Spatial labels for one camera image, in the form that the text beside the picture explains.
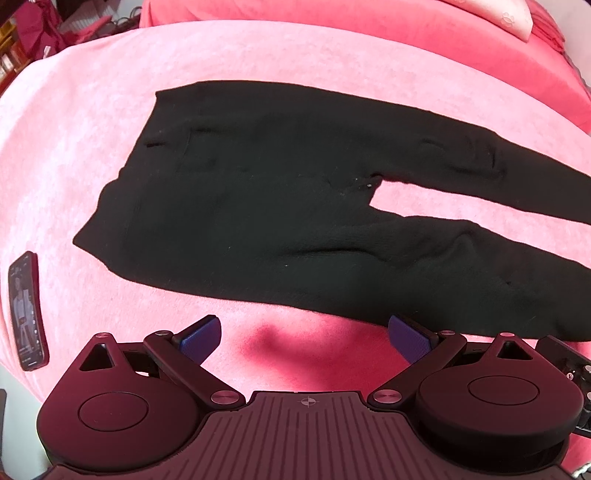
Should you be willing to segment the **black pants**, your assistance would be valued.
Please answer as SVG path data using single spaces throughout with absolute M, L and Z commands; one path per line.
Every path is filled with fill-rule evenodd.
M 74 244 L 137 283 L 384 324 L 590 337 L 590 271 L 467 220 L 402 217 L 383 181 L 590 220 L 590 179 L 491 130 L 284 83 L 160 91 Z

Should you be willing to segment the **black smartphone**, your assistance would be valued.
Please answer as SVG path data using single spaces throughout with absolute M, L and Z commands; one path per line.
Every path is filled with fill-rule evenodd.
M 23 371 L 34 371 L 49 362 L 49 350 L 39 299 L 38 258 L 26 251 L 9 268 L 9 306 L 17 355 Z

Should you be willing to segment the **folded red-pink blanket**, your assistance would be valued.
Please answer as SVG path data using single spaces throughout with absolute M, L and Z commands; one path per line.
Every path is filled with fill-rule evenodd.
M 537 1 L 526 1 L 533 20 L 532 34 L 560 54 L 566 52 L 566 39 L 551 14 Z

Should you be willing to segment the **white embossed pillow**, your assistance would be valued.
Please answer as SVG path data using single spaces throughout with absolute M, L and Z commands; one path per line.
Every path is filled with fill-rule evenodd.
M 483 18 L 527 42 L 533 19 L 525 0 L 450 0 L 450 4 Z

